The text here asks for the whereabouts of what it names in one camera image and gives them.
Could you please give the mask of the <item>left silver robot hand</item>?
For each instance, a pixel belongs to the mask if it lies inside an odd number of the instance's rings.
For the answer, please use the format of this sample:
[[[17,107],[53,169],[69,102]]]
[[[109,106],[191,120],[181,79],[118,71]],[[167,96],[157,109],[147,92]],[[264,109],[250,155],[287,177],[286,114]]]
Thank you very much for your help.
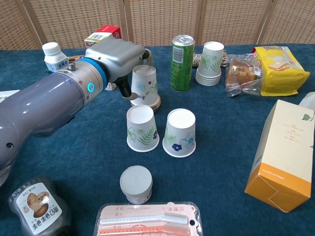
[[[89,47],[81,60],[99,71],[104,88],[108,83],[115,83],[124,99],[134,100],[138,95],[131,91],[128,74],[144,60],[153,65],[153,54],[133,42],[107,37]]]

